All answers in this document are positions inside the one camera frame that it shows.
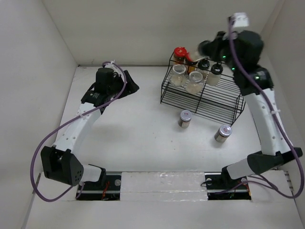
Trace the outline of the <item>black cap spice grinder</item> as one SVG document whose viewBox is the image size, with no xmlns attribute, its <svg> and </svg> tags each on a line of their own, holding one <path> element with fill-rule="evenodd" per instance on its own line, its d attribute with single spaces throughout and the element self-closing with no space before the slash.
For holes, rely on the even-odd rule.
<svg viewBox="0 0 305 229">
<path fill-rule="evenodd" d="M 202 49 L 197 46 L 196 48 L 187 53 L 186 58 L 190 62 L 198 62 L 202 59 L 208 58 L 208 56 L 204 54 Z"/>
<path fill-rule="evenodd" d="M 208 59 L 201 59 L 197 64 L 198 71 L 203 75 L 203 78 L 206 79 L 209 74 L 210 62 Z"/>
<path fill-rule="evenodd" d="M 206 83 L 210 86 L 216 86 L 221 78 L 223 66 L 221 62 L 217 62 L 211 66 L 211 71 L 207 77 Z"/>
</svg>

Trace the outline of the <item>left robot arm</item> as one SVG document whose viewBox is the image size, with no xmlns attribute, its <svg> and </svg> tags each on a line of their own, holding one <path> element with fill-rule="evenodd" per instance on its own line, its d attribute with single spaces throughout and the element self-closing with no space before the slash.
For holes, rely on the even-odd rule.
<svg viewBox="0 0 305 229">
<path fill-rule="evenodd" d="M 107 102 L 114 97 L 123 98 L 139 90 L 129 72 L 124 70 L 124 82 L 121 75 L 112 68 L 102 67 L 96 72 L 95 82 L 81 99 L 76 121 L 68 124 L 67 129 L 51 147 L 41 151 L 43 172 L 46 178 L 66 185 L 76 186 L 89 183 L 95 189 L 106 185 L 105 168 L 83 165 L 77 158 L 81 144 L 93 124 L 103 114 Z"/>
</svg>

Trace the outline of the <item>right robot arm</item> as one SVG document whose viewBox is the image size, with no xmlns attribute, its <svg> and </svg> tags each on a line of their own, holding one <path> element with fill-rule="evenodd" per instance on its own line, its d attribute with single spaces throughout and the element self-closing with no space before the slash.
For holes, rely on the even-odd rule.
<svg viewBox="0 0 305 229">
<path fill-rule="evenodd" d="M 303 191 L 305 175 L 299 159 L 303 152 L 301 148 L 293 147 L 287 137 L 276 106 L 272 78 L 269 71 L 258 64 L 263 47 L 261 36 L 253 31 L 233 32 L 228 37 L 220 31 L 213 41 L 198 45 L 200 57 L 224 61 L 231 68 L 234 82 L 252 114 L 261 144 L 260 151 L 224 167 L 220 182 L 231 188 L 240 178 L 260 175 L 296 160 L 301 175 L 299 190 Z"/>
</svg>

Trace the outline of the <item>white lid spice jar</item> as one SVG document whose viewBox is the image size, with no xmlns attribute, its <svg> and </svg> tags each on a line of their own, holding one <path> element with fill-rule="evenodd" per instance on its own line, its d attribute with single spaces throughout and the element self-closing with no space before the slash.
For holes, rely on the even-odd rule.
<svg viewBox="0 0 305 229">
<path fill-rule="evenodd" d="M 215 133 L 214 138 L 219 143 L 224 143 L 227 138 L 232 134 L 232 129 L 228 125 L 222 125 Z"/>
<path fill-rule="evenodd" d="M 187 128 L 191 122 L 192 113 L 189 110 L 182 110 L 179 116 L 178 125 Z"/>
</svg>

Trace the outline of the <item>clear glass jar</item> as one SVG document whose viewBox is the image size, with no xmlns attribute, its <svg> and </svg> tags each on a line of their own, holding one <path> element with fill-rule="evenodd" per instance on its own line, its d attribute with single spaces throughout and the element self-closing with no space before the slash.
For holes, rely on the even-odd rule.
<svg viewBox="0 0 305 229">
<path fill-rule="evenodd" d="M 186 78 L 186 67 L 183 64 L 175 64 L 170 73 L 170 83 L 175 87 L 181 87 L 185 84 Z"/>
<path fill-rule="evenodd" d="M 203 75 L 199 71 L 192 71 L 188 76 L 189 82 L 185 86 L 185 90 L 189 94 L 197 94 L 203 88 Z"/>
</svg>

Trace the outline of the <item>red lid sauce jar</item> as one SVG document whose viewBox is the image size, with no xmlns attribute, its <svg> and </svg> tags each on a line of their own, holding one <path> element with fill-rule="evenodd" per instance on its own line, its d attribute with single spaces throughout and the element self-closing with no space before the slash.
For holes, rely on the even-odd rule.
<svg viewBox="0 0 305 229">
<path fill-rule="evenodd" d="M 173 61 L 175 64 L 184 64 L 187 49 L 185 47 L 176 47 L 173 51 Z"/>
<path fill-rule="evenodd" d="M 185 64 L 187 65 L 187 73 L 190 74 L 191 72 L 196 70 L 198 62 L 193 62 L 192 59 L 190 58 L 190 54 L 187 53 L 185 56 Z"/>
</svg>

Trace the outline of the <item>clear glass jar front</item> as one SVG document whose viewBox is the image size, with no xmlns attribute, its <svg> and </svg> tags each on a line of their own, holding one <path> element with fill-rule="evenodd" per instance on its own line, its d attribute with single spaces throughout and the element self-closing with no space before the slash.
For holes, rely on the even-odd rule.
<svg viewBox="0 0 305 229">
<path fill-rule="evenodd" d="M 199 71 L 192 71 L 188 76 L 189 82 L 185 86 L 185 90 L 189 94 L 197 94 L 203 88 L 203 75 Z"/>
</svg>

